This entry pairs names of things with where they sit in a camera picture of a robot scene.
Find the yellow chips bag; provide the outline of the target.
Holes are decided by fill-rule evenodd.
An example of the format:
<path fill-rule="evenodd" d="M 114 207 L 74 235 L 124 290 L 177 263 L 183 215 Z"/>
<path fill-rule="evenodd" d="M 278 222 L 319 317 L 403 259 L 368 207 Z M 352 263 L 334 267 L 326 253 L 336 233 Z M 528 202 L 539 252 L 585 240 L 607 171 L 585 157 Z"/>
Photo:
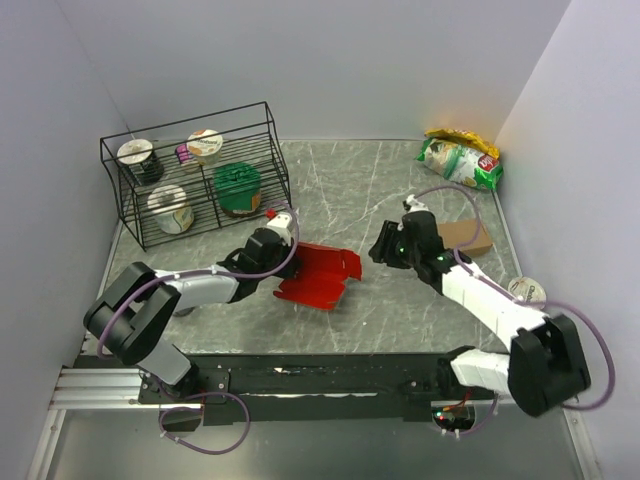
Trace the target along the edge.
<path fill-rule="evenodd" d="M 433 137 L 446 141 L 451 141 L 460 145 L 465 145 L 495 159 L 500 158 L 499 148 L 488 140 L 482 138 L 479 134 L 461 129 L 451 128 L 434 128 L 424 132 L 426 137 Z"/>

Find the red paper box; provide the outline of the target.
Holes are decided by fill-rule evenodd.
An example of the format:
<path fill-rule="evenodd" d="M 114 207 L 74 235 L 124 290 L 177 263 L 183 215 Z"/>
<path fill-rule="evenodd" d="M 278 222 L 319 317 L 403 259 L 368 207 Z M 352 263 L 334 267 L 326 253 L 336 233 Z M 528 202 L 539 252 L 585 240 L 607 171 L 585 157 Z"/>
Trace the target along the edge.
<path fill-rule="evenodd" d="M 293 278 L 283 280 L 276 298 L 322 311 L 334 310 L 346 290 L 346 281 L 362 279 L 360 256 L 348 249 L 301 242 L 300 261 Z"/>

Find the white cup lower shelf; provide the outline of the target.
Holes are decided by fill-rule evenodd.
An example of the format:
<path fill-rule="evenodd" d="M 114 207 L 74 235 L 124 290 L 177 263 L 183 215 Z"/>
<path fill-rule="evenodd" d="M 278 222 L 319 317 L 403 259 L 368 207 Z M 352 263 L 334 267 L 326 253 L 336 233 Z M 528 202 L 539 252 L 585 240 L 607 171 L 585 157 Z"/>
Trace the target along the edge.
<path fill-rule="evenodd" d="M 185 233 L 194 222 L 187 194 L 178 185 L 154 189 L 147 199 L 147 207 L 159 228 L 170 235 Z"/>

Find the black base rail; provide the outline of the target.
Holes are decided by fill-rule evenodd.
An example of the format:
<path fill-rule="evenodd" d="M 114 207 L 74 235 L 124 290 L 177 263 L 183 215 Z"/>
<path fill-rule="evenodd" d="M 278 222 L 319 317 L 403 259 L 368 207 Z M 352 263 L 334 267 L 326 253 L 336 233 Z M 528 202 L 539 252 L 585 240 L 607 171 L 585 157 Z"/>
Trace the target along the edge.
<path fill-rule="evenodd" d="M 205 426 L 267 421 L 400 418 L 429 422 L 435 403 L 489 400 L 464 387 L 438 353 L 194 354 L 196 389 L 173 398 L 156 381 L 139 389 L 143 406 L 187 406 Z"/>

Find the metal tin can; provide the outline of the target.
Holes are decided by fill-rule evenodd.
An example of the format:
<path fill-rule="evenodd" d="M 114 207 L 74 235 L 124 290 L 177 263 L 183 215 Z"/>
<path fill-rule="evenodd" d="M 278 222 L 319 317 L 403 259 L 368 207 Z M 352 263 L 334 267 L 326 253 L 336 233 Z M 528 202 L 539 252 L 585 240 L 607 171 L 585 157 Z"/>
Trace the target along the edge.
<path fill-rule="evenodd" d="M 178 317 L 178 318 L 179 317 L 185 317 L 185 316 L 191 314 L 194 309 L 195 309 L 195 307 L 189 307 L 189 308 L 185 308 L 185 309 L 182 309 L 182 310 L 177 310 L 177 311 L 173 312 L 172 316 L 173 317 Z"/>

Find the brown cardboard box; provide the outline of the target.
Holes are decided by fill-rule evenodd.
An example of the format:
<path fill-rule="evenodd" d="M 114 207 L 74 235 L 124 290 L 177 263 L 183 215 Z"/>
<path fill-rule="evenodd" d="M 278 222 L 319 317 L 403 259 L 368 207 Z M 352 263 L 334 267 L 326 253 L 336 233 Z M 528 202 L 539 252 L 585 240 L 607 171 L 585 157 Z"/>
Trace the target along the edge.
<path fill-rule="evenodd" d="M 442 238 L 445 248 L 460 247 L 460 252 L 471 258 L 480 257 L 493 247 L 493 241 L 484 224 L 481 224 L 478 234 L 476 234 L 476 228 L 477 221 L 475 219 L 437 225 L 438 234 Z"/>

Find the green chips bag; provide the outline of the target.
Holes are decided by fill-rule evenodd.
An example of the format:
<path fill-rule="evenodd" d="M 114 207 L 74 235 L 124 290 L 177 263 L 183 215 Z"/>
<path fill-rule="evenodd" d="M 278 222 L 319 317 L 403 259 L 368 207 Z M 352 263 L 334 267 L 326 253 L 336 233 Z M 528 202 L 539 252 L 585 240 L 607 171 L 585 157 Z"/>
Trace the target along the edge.
<path fill-rule="evenodd" d="M 494 191 L 503 175 L 498 158 L 450 140 L 428 137 L 416 160 L 451 182 Z"/>

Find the foil lid dark cup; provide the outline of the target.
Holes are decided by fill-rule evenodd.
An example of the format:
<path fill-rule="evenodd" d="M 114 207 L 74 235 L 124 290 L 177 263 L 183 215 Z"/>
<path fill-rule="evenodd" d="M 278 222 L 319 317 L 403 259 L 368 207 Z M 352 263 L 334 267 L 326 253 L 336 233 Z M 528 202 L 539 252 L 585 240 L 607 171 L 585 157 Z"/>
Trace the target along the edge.
<path fill-rule="evenodd" d="M 146 139 L 133 139 L 121 145 L 117 151 L 117 160 L 135 185 L 152 185 L 164 173 L 153 144 Z"/>

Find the white yogurt cup orange label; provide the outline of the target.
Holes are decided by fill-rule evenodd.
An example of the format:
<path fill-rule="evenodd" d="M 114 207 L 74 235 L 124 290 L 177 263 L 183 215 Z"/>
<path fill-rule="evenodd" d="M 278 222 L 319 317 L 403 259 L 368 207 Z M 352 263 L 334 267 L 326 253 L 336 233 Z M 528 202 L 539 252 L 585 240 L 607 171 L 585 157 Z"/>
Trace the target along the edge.
<path fill-rule="evenodd" d="M 200 165 L 212 165 L 219 160 L 223 144 L 224 138 L 217 131 L 202 129 L 188 137 L 186 147 Z"/>

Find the small purple white cup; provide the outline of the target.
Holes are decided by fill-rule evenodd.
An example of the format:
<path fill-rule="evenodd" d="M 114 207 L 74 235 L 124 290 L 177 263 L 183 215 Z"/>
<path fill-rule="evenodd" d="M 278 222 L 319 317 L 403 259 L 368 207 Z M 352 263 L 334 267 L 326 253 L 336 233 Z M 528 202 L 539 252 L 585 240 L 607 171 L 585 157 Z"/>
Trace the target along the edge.
<path fill-rule="evenodd" d="M 175 148 L 175 155 L 180 164 L 190 163 L 194 160 L 185 144 L 178 145 Z"/>

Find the aluminium frame rail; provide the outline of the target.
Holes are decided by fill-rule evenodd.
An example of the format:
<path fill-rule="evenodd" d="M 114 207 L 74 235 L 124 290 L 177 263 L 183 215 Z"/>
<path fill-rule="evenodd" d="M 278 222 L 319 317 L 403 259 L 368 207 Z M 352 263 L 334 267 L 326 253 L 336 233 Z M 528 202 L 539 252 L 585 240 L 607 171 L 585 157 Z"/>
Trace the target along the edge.
<path fill-rule="evenodd" d="M 218 305 L 171 320 L 193 359 L 187 389 L 151 367 L 74 358 L 45 403 L 29 479 L 577 479 L 572 420 L 606 388 L 592 333 L 579 330 L 590 389 L 569 409 L 524 413 L 505 395 L 442 394 L 437 361 L 504 345 L 436 301 L 331 312 Z"/>

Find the green lidded jar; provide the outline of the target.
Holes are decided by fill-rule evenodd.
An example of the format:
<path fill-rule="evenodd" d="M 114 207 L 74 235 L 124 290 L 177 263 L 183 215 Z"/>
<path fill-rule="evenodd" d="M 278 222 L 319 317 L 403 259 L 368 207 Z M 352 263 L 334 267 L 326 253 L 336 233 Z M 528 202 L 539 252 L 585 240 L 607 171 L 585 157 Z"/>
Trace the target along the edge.
<path fill-rule="evenodd" d="M 252 215 L 261 203 L 261 174 L 245 162 L 216 167 L 213 184 L 222 211 L 231 217 Z"/>

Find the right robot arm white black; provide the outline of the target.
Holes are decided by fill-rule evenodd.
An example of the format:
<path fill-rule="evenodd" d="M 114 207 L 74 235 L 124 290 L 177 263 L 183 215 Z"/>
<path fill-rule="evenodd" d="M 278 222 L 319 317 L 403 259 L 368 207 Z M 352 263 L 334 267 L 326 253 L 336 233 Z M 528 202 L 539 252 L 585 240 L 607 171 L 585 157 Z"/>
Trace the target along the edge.
<path fill-rule="evenodd" d="M 590 387 L 574 322 L 506 296 L 471 258 L 445 248 L 431 212 L 411 211 L 399 222 L 384 221 L 368 255 L 375 263 L 414 270 L 420 281 L 465 308 L 506 347 L 504 354 L 472 348 L 453 355 L 437 374 L 444 396 L 456 399 L 481 387 L 510 396 L 524 413 L 538 417 Z"/>

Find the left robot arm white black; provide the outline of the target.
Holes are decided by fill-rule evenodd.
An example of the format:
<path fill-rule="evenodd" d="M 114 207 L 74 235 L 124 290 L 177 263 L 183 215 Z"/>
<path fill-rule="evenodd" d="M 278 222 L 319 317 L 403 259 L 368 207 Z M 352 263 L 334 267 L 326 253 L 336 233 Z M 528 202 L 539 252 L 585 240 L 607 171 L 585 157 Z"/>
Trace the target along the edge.
<path fill-rule="evenodd" d="M 130 264 L 84 316 L 84 327 L 98 340 L 97 355 L 108 349 L 123 365 L 154 377 L 174 401 L 188 401 L 198 389 L 199 367 L 162 338 L 171 317 L 203 305 L 240 302 L 265 278 L 293 277 L 298 243 L 297 232 L 261 227 L 208 268 L 165 272 L 143 262 Z"/>

